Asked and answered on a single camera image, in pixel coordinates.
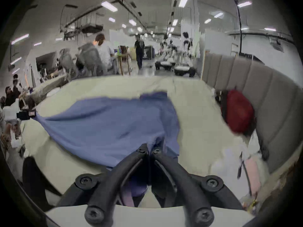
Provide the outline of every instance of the ceiling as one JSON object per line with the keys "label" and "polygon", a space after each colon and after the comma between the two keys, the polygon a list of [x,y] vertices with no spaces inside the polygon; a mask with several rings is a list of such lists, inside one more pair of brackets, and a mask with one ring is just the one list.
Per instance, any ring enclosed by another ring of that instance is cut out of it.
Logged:
{"label": "ceiling", "polygon": [[[128,20],[134,19],[137,26],[146,27],[147,30],[143,32],[159,32],[166,31],[168,21],[172,19],[171,12],[174,12],[174,19],[178,19],[178,24],[175,27],[174,33],[180,34],[183,9],[178,7],[180,0],[177,0],[177,6],[171,10],[172,0],[123,0],[123,4],[130,11],[135,14],[137,20],[127,9],[114,2],[115,0],[35,0],[33,5],[36,8],[30,9],[25,14],[23,20],[20,22],[13,38],[20,37],[29,33],[29,38],[18,42],[12,48],[12,54],[19,52],[18,56],[26,58],[29,51],[33,48],[33,44],[42,42],[43,44],[55,43],[55,38],[63,37],[60,33],[60,26],[63,28],[73,18],[100,6],[101,2],[113,2],[113,5],[118,9],[117,12],[111,12],[106,8],[100,8],[83,16],[75,24],[83,25],[86,23],[103,24],[105,29],[122,29],[126,34],[137,32],[137,27],[133,27]],[[236,17],[236,6],[233,0],[197,0],[199,7],[200,31],[203,32],[205,28],[210,28],[217,31],[232,31],[238,27],[238,19]],[[244,26],[251,29],[263,29],[265,27],[274,27],[278,31],[289,33],[286,24],[279,14],[277,8],[271,0],[239,0],[240,2],[252,1],[252,5],[241,8],[241,19]],[[65,4],[78,6],[77,9],[65,8],[62,13],[62,20],[60,25],[60,17],[62,8]],[[223,12],[224,15],[220,18],[214,18],[214,14]],[[115,23],[108,20],[112,17],[116,20]],[[212,21],[204,24],[208,18]],[[122,28],[122,24],[127,25],[127,28]]]}

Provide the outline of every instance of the cable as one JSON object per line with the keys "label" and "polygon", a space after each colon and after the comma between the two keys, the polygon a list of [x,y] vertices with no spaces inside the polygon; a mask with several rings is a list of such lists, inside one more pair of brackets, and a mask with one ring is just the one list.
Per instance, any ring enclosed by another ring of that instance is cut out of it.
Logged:
{"label": "cable", "polygon": [[239,16],[239,24],[240,24],[240,51],[239,54],[242,52],[242,24],[241,24],[241,17],[240,17],[240,11],[239,11],[239,7],[238,7],[238,1],[234,0],[237,10],[238,10],[238,16]]}
{"label": "cable", "polygon": [[60,17],[60,33],[63,32],[62,28],[61,28],[61,20],[62,20],[62,14],[63,14],[63,10],[65,8],[65,5],[62,8],[62,12],[61,12],[61,17]]}

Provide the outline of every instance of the fluorescent light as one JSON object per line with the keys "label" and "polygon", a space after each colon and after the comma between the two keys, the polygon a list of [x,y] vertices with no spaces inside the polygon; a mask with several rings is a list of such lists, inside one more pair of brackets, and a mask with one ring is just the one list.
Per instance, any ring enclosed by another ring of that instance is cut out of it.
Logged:
{"label": "fluorescent light", "polygon": [[179,7],[184,8],[187,0],[180,0]]}
{"label": "fluorescent light", "polygon": [[27,38],[28,36],[29,36],[29,34],[21,36],[21,37],[15,39],[14,41],[12,41],[12,44],[17,43],[18,41],[23,40],[23,39]]}
{"label": "fluorescent light", "polygon": [[243,2],[243,3],[238,4],[238,7],[241,8],[241,7],[245,7],[245,6],[251,5],[251,4],[252,4],[252,2],[247,1],[247,2]]}
{"label": "fluorescent light", "polygon": [[208,20],[206,20],[204,23],[207,24],[211,21],[211,19],[209,18]]}
{"label": "fluorescent light", "polygon": [[14,60],[13,62],[11,62],[11,65],[15,64],[17,61],[19,61],[22,57],[17,58],[16,60]]}
{"label": "fluorescent light", "polygon": [[176,26],[177,25],[178,20],[174,19],[174,21],[172,22],[172,26]]}
{"label": "fluorescent light", "polygon": [[275,28],[264,28],[265,30],[269,30],[269,31],[276,31]]}
{"label": "fluorescent light", "polygon": [[136,26],[136,25],[137,25],[137,23],[136,23],[134,20],[132,20],[132,19],[129,20],[129,23],[130,23],[131,25],[133,25],[133,26]]}
{"label": "fluorescent light", "polygon": [[20,70],[20,68],[18,68],[17,70],[13,71],[12,74],[15,74],[18,70]]}
{"label": "fluorescent light", "polygon": [[112,12],[118,11],[118,9],[114,5],[110,4],[109,2],[103,2],[103,3],[101,3],[101,5]]}
{"label": "fluorescent light", "polygon": [[223,15],[223,13],[218,13],[218,14],[215,15],[214,17],[217,18],[217,17],[220,17],[221,15]]}

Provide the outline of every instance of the person in black clothing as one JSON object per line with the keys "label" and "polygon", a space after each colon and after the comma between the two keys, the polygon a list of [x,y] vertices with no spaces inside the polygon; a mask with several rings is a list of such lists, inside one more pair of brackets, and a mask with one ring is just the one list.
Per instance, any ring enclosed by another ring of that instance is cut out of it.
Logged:
{"label": "person in black clothing", "polygon": [[134,44],[134,47],[136,48],[136,57],[137,57],[137,64],[139,67],[139,70],[142,68],[142,59],[144,54],[144,42],[140,40],[140,36],[136,36],[136,42]]}
{"label": "person in black clothing", "polygon": [[11,106],[16,101],[16,97],[13,91],[11,90],[11,87],[6,87],[5,93],[6,93],[6,99],[4,106]]}
{"label": "person in black clothing", "polygon": [[16,98],[18,98],[19,95],[21,94],[20,91],[17,88],[17,84],[18,84],[18,79],[14,79],[13,80],[13,85],[14,85],[14,87],[13,87],[13,94],[15,95]]}

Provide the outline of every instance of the pipe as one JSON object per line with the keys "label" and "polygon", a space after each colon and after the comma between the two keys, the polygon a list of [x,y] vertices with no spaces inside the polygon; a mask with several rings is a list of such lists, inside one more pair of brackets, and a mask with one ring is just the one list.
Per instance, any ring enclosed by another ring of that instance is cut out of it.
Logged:
{"label": "pipe", "polygon": [[[278,38],[280,40],[284,40],[288,43],[294,44],[293,41],[286,39],[284,37],[281,36],[277,36],[277,35],[268,35],[268,34],[262,34],[262,33],[242,33],[243,35],[258,35],[258,36],[265,36],[265,37],[273,37],[273,38]],[[233,33],[233,34],[229,34],[229,35],[240,35],[240,33]]]}
{"label": "pipe", "polygon": [[91,10],[88,10],[87,12],[81,14],[80,16],[78,16],[75,19],[73,19],[72,21],[70,21],[67,25],[64,26],[64,28],[67,28],[69,25],[71,25],[72,23],[74,23],[78,19],[80,19],[80,18],[82,18],[82,17],[86,16],[87,14],[90,14],[94,11],[97,11],[98,9],[100,9],[102,7],[103,7],[102,5],[99,5],[99,6],[96,6],[95,8],[92,8]]}
{"label": "pipe", "polygon": [[125,4],[123,3],[123,0],[116,0],[119,4],[121,4],[131,15],[133,15],[136,20],[144,27],[144,29],[147,29],[147,27],[145,25],[142,24],[142,22],[140,21],[140,19],[132,12],[130,11],[130,9],[125,6]]}

